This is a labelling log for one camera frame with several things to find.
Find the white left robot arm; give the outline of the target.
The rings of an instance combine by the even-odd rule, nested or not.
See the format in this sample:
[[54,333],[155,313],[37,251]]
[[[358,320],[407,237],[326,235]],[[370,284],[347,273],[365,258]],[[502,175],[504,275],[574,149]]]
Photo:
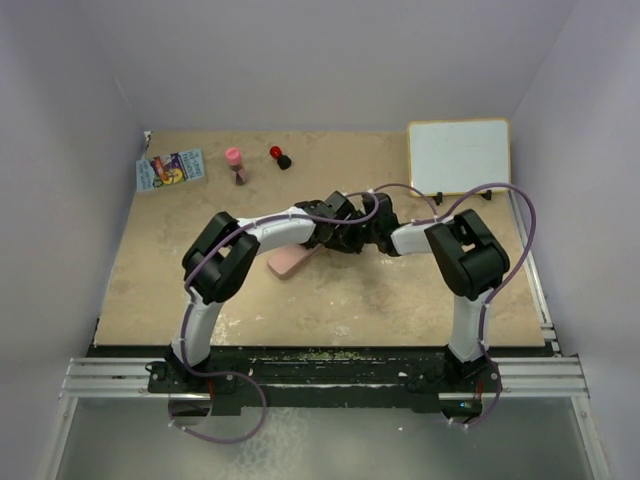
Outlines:
[[214,215],[182,259],[188,302],[166,356],[171,381],[184,392],[202,387],[220,311],[239,292],[256,257],[290,245],[322,245],[339,228],[355,228],[370,218],[338,191],[325,201],[299,202],[262,217]]

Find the pink glasses case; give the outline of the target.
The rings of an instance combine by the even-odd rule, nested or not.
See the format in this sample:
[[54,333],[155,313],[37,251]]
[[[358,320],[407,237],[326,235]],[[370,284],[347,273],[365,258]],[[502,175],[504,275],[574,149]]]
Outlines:
[[267,260],[269,271],[279,280],[291,278],[318,250],[294,244],[276,249]]

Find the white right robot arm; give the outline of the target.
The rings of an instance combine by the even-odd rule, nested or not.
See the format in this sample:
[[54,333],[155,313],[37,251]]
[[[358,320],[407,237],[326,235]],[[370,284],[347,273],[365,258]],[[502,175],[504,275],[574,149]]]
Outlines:
[[445,350],[445,380],[456,391],[467,391],[480,379],[488,361],[484,337],[487,316],[481,308],[510,270],[510,259],[481,217],[472,209],[444,220],[401,224],[389,195],[363,198],[363,238],[391,257],[434,256],[440,275],[453,294],[453,328]]

